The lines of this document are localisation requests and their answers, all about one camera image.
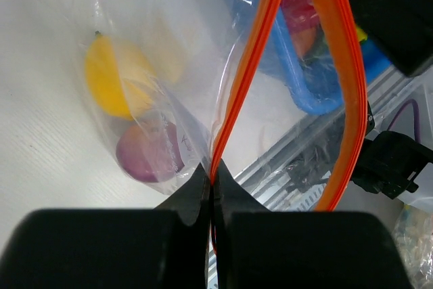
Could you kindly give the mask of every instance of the cable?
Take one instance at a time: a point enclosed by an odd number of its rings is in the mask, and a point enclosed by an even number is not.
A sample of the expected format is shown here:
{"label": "cable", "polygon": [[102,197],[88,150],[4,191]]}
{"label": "cable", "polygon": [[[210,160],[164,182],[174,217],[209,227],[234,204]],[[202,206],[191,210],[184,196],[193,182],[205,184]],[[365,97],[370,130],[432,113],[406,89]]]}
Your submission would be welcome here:
{"label": "cable", "polygon": [[391,130],[391,128],[395,125],[397,119],[403,113],[407,106],[412,105],[413,108],[413,137],[417,143],[421,142],[421,127],[419,122],[419,106],[417,101],[413,98],[408,99],[397,111],[394,118],[392,118],[390,125],[387,128],[387,131]]}

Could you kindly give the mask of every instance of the clear plastic bag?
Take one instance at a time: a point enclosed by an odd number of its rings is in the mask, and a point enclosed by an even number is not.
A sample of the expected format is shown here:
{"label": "clear plastic bag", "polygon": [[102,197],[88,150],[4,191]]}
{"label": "clear plastic bag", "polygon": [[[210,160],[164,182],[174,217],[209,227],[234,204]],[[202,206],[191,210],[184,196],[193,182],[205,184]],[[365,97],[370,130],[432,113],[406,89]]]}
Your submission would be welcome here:
{"label": "clear plastic bag", "polygon": [[422,210],[405,206],[394,232],[394,240],[414,288],[433,286],[433,222]]}
{"label": "clear plastic bag", "polygon": [[[311,0],[326,54],[310,62],[300,49],[312,36],[290,36],[285,20],[281,25],[280,3],[37,0],[36,7],[56,31],[65,62],[74,65],[119,165],[165,194],[185,183],[199,162],[214,180],[222,155],[231,173],[239,174],[288,131],[303,146],[297,135],[307,128],[307,114],[322,114],[334,124],[344,102],[345,134],[339,128],[336,135],[342,141],[329,137],[320,145],[326,156],[341,143],[319,205],[332,209],[365,133],[365,76],[355,25],[347,0]],[[322,78],[327,72],[321,68],[334,74],[332,82]],[[308,162],[304,167],[315,168]]]}

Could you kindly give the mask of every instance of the purple fruit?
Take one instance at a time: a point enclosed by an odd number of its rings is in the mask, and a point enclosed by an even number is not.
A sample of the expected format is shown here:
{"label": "purple fruit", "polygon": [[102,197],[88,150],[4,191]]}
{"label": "purple fruit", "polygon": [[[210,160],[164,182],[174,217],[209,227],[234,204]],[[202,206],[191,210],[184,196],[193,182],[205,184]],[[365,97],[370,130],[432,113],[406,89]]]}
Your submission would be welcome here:
{"label": "purple fruit", "polygon": [[117,143],[116,157],[131,177],[142,182],[167,181],[184,166],[176,126],[156,119],[129,128]]}

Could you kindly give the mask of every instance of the orange bag seal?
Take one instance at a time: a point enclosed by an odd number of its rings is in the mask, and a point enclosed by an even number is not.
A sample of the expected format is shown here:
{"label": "orange bag seal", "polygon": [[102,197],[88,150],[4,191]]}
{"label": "orange bag seal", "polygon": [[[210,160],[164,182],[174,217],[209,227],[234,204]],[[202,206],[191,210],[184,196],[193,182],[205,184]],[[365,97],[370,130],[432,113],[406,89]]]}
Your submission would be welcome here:
{"label": "orange bag seal", "polygon": [[231,86],[229,101],[225,111],[223,126],[216,135],[213,145],[212,163],[210,165],[210,183],[213,185],[217,176],[219,162],[229,141],[237,116],[244,103],[248,89],[260,62],[272,25],[277,16],[281,0],[260,0],[257,14],[254,18],[252,30],[242,54],[233,85]]}
{"label": "orange bag seal", "polygon": [[316,210],[334,210],[357,162],[367,129],[367,87],[361,46],[348,0],[313,0],[339,75],[346,105],[340,155]]}

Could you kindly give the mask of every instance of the yellow object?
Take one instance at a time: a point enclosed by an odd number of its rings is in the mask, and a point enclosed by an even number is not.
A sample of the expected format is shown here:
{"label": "yellow object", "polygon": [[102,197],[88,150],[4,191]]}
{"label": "yellow object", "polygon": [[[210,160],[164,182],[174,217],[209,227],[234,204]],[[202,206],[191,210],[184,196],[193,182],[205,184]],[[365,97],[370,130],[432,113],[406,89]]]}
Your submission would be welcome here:
{"label": "yellow object", "polygon": [[87,51],[85,74],[93,99],[111,116],[132,119],[153,104],[155,72],[129,41],[97,34]]}
{"label": "yellow object", "polygon": [[357,36],[358,36],[359,42],[363,42],[363,41],[366,41],[368,39],[367,34],[358,26],[357,26]]}

